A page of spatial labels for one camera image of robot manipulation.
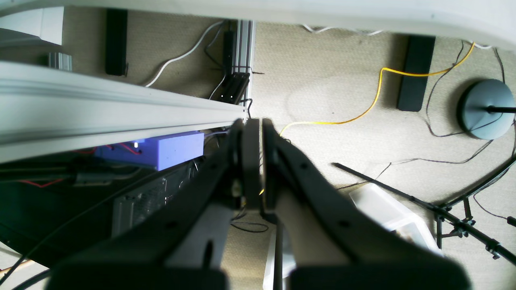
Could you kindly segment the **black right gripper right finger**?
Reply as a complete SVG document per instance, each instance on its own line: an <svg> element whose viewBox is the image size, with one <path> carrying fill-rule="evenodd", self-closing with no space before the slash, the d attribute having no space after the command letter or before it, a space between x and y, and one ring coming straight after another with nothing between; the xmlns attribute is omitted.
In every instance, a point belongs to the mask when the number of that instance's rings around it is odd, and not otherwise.
<svg viewBox="0 0 516 290"><path fill-rule="evenodd" d="M306 155L262 121L264 210L286 229L288 290L470 290L455 262L387 231L342 196Z"/></svg>

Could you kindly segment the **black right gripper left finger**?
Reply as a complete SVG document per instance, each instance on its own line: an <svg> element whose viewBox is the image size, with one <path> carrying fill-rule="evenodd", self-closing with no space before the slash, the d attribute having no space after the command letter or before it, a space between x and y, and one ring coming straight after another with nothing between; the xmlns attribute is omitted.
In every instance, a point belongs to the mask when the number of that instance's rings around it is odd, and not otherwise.
<svg viewBox="0 0 516 290"><path fill-rule="evenodd" d="M173 200L55 270L48 290L226 290L221 259L234 211L260 207L259 121L237 120Z"/></svg>

